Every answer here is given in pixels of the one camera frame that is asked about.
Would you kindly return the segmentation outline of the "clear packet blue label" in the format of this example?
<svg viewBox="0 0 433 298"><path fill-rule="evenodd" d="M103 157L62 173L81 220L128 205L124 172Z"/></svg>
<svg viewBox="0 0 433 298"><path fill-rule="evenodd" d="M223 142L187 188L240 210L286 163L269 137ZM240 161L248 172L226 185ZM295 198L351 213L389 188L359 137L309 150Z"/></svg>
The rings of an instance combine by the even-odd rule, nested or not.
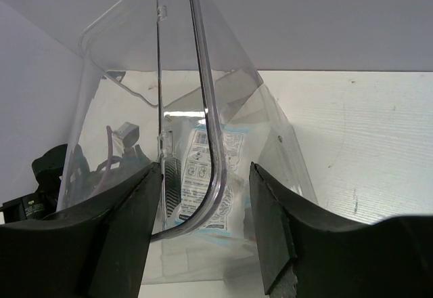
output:
<svg viewBox="0 0 433 298"><path fill-rule="evenodd" d="M223 144L227 162L227 182L214 214L198 232L227 238L244 237L243 222L250 206L246 194L246 165L244 146L250 130L246 128L223 130ZM168 208L169 226L179 226L191 217L207 193L212 174L208 135L205 126L189 130L185 140L179 142L181 150L180 184L170 193Z"/></svg>

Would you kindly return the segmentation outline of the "clear acrylic makeup organizer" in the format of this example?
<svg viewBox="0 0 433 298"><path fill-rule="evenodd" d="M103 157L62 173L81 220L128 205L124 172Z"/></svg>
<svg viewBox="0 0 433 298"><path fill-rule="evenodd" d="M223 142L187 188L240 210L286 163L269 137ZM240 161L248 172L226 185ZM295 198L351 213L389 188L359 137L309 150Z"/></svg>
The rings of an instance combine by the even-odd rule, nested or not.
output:
<svg viewBox="0 0 433 298"><path fill-rule="evenodd" d="M120 0L80 39L81 87L60 194L65 193L76 146L90 169L125 150L113 132L139 126L139 145L162 168L160 201L144 269L144 284L222 280L258 263L252 224L250 165L316 201L294 128L212 0ZM210 185L196 212L169 226L170 193L180 184L181 150L189 130L207 130ZM244 237L198 232L214 214L227 182L223 130L250 130L244 146L250 206Z"/></svg>

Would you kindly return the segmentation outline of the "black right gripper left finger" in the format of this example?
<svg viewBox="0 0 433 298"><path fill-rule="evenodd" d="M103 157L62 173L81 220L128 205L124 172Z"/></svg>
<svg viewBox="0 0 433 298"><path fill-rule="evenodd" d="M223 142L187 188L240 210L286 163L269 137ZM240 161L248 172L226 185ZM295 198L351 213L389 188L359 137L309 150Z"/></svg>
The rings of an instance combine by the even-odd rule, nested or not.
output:
<svg viewBox="0 0 433 298"><path fill-rule="evenodd" d="M42 220L1 226L2 297L137 297L160 197L152 163Z"/></svg>

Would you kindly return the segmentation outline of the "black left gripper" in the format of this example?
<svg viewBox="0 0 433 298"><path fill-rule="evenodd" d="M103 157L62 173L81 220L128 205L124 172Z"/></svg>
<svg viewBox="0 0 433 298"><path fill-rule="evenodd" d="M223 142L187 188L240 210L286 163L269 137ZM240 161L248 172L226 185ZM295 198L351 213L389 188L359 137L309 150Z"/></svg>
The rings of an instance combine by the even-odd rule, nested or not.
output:
<svg viewBox="0 0 433 298"><path fill-rule="evenodd" d="M71 170L68 171L65 193L60 194L65 158L66 145L62 144L32 162L38 187L31 194L1 205L1 214L6 224L27 219L43 219L56 212L59 200L65 207L71 207L98 194L95 190L98 184L102 184L99 192L103 192L130 178L149 164L149 158L141 147L135 145L126 149L120 156L112 157L108 177L103 180L107 161L103 161L92 171L81 147L76 146Z"/></svg>

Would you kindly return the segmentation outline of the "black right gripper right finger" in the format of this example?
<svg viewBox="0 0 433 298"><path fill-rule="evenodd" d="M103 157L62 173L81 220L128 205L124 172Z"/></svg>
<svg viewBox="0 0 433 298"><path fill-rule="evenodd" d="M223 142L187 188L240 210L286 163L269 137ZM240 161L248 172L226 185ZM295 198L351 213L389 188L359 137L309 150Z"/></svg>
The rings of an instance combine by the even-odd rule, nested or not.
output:
<svg viewBox="0 0 433 298"><path fill-rule="evenodd" d="M329 212L250 166L260 272L270 297L431 297L432 217L368 225Z"/></svg>

